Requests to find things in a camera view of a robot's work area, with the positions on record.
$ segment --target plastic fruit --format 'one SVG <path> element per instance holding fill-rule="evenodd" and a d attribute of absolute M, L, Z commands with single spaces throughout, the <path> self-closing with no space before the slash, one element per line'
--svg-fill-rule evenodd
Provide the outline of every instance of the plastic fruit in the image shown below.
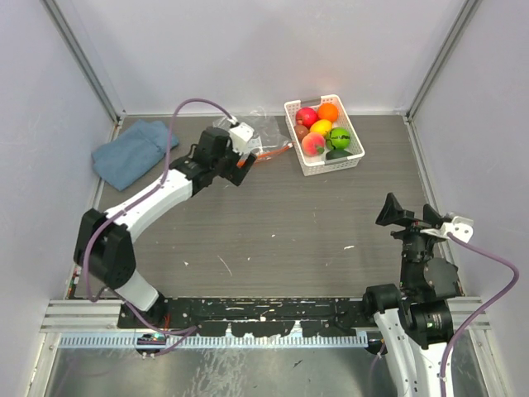
<path fill-rule="evenodd" d="M 303 138 L 308 135 L 308 128 L 305 126 L 302 126 L 301 124 L 297 124 L 294 127 L 294 132 L 296 132 L 296 136 L 298 137 L 299 143 L 303 141 Z"/>
<path fill-rule="evenodd" d="M 317 110 L 317 116 L 319 118 L 329 120 L 330 122 L 338 120 L 339 115 L 338 108 L 332 103 L 323 103 Z"/>
<path fill-rule="evenodd" d="M 317 120 L 317 113 L 312 108 L 301 108 L 296 113 L 296 124 L 301 124 L 306 128 L 310 128 Z"/>
<path fill-rule="evenodd" d="M 345 149 L 350 144 L 350 133 L 345 128 L 333 128 L 325 138 L 327 147 L 333 149 Z"/>
<path fill-rule="evenodd" d="M 353 155 L 348 151 L 343 151 L 341 149 L 336 149 L 335 151 L 328 151 L 325 155 L 326 160 L 336 160 L 341 159 L 342 157 L 347 157 L 348 155 Z"/>
<path fill-rule="evenodd" d="M 310 132 L 301 142 L 301 148 L 305 155 L 320 155 L 325 151 L 325 138 L 317 132 Z"/>
<path fill-rule="evenodd" d="M 321 136 L 326 136 L 332 129 L 332 123 L 328 120 L 319 120 L 312 124 L 311 132 L 317 132 Z"/>

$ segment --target clear plastic bag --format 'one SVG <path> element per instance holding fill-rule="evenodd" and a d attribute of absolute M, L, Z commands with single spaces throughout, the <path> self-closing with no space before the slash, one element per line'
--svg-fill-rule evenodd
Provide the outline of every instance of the clear plastic bag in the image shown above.
<path fill-rule="evenodd" d="M 245 122 L 255 130 L 254 136 L 248 142 L 247 153 L 256 154 L 257 162 L 269 160 L 292 147 L 290 138 L 281 134 L 275 117 L 267 116 L 263 108 L 257 108 L 249 114 L 234 114 L 234 116 L 239 122 Z M 230 128 L 230 122 L 224 116 L 215 120 L 213 126 L 227 130 Z"/>

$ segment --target blue towel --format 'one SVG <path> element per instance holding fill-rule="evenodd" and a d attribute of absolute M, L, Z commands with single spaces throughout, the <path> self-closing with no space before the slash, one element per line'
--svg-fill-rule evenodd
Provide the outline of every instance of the blue towel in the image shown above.
<path fill-rule="evenodd" d="M 169 129 L 162 122 L 138 120 L 115 141 L 92 153 L 93 169 L 119 191 L 129 187 L 154 167 L 165 154 Z M 177 146 L 176 136 L 171 147 Z"/>

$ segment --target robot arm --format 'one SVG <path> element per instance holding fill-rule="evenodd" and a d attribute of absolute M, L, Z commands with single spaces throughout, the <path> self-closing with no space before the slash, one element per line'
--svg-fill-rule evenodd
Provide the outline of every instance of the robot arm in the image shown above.
<path fill-rule="evenodd" d="M 423 219 L 417 219 L 393 194 L 388 194 L 376 223 L 405 227 L 391 233 L 403 241 L 400 290 L 393 284 L 368 287 L 362 303 L 365 315 L 382 333 L 398 396 L 441 395 L 441 358 L 454 335 L 446 300 L 458 296 L 460 287 L 457 267 L 435 258 L 433 247 L 450 240 L 449 233 L 468 242 L 474 223 L 454 214 L 442 217 L 429 205 L 424 206 Z M 453 396 L 450 371 L 444 382 L 447 395 Z"/>
<path fill-rule="evenodd" d="M 209 127 L 184 157 L 173 161 L 164 183 L 162 175 L 126 202 L 104 213 L 88 210 L 81 221 L 74 260 L 81 264 L 88 240 L 109 218 L 124 212 L 98 238 L 90 253 L 90 274 L 114 289 L 124 299 L 146 313 L 157 323 L 165 312 L 164 296 L 150 285 L 136 269 L 133 244 L 154 221 L 175 205 L 182 203 L 209 186 L 217 176 L 240 185 L 256 158 L 250 154 L 241 168 L 237 162 L 245 152 L 254 130 L 237 123 L 229 132 Z M 153 191 L 130 211 L 132 203 Z"/>

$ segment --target fruit basket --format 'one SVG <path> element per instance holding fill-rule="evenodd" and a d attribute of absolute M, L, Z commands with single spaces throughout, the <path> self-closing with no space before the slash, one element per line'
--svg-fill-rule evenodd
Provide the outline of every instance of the fruit basket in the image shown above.
<path fill-rule="evenodd" d="M 351 155 L 348 155 L 347 157 L 327 160 L 326 153 L 329 151 L 327 147 L 320 155 L 305 155 L 303 153 L 301 142 L 298 140 L 294 131 L 294 127 L 296 126 L 296 113 L 301 108 L 313 108 L 314 110 L 317 110 L 323 103 L 332 103 L 338 108 L 338 119 L 333 123 L 333 127 L 345 128 L 350 133 L 350 144 L 347 147 L 347 151 L 349 151 Z M 356 131 L 353 128 L 338 95 L 325 95 L 313 100 L 286 102 L 284 104 L 284 110 L 287 113 L 286 119 L 288 131 L 292 137 L 294 149 L 296 150 L 299 164 L 301 165 L 305 176 L 356 167 L 360 159 L 364 157 L 364 147 L 360 143 Z"/>

